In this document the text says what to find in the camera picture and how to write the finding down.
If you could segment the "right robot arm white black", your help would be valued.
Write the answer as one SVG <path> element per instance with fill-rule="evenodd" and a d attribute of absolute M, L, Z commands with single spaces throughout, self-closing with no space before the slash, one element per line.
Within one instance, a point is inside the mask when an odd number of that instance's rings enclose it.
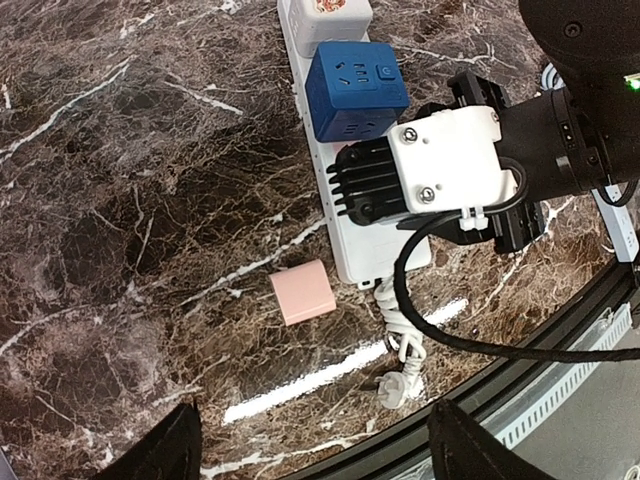
<path fill-rule="evenodd" d="M 464 233 L 451 212 L 404 220 L 413 250 L 428 235 L 457 245 L 486 240 L 499 254 L 519 251 L 543 232 L 541 203 L 595 190 L 624 206 L 639 182 L 639 4 L 636 1 L 522 1 L 520 15 L 564 82 L 510 105 L 499 85 L 464 73 L 448 86 L 454 106 L 497 110 L 500 159 L 515 162 L 514 205 L 488 207 L 489 225 Z"/>

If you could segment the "blue cube socket adapter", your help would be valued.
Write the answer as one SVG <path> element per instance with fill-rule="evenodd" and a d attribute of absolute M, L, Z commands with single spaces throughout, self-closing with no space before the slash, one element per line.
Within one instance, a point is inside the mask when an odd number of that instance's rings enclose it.
<path fill-rule="evenodd" d="M 305 93 L 314 137 L 320 143 L 378 138 L 410 104 L 388 43 L 320 43 Z"/>

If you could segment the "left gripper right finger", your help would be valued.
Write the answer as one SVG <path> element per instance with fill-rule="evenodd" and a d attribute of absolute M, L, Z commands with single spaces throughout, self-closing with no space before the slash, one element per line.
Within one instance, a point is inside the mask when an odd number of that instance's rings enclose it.
<path fill-rule="evenodd" d="M 455 402 L 440 399 L 428 418 L 436 479 L 549 479 L 492 436 Z"/>

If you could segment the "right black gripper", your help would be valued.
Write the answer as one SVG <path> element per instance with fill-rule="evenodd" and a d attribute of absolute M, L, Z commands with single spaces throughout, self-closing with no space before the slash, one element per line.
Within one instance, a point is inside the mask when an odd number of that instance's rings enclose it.
<path fill-rule="evenodd" d="M 457 245 L 492 241 L 499 254 L 521 251 L 542 233 L 541 208 L 526 200 L 526 175 L 500 155 L 503 87 L 470 72 L 448 85 L 450 105 L 430 102 L 397 128 L 397 173 L 408 215 L 399 229 Z"/>

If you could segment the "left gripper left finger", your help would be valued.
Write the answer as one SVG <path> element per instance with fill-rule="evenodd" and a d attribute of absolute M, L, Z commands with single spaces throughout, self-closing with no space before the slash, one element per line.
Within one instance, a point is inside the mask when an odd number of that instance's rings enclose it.
<path fill-rule="evenodd" d="M 180 403 L 121 458 L 92 479 L 199 479 L 202 442 L 197 404 Z"/>

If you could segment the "white cube socket adapter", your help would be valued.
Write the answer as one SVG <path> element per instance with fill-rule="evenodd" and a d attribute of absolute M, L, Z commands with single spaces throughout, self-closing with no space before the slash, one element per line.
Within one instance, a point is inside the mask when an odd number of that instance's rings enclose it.
<path fill-rule="evenodd" d="M 311 58 L 319 43 L 360 41 L 373 19 L 369 1 L 292 1 L 289 26 L 297 52 Z"/>

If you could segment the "pink cube charger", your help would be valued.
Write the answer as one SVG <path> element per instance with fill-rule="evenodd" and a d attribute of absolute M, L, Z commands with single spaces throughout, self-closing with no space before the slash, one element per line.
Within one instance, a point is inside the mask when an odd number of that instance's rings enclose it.
<path fill-rule="evenodd" d="M 284 323 L 292 326 L 337 308 L 321 260 L 313 260 L 269 276 Z"/>

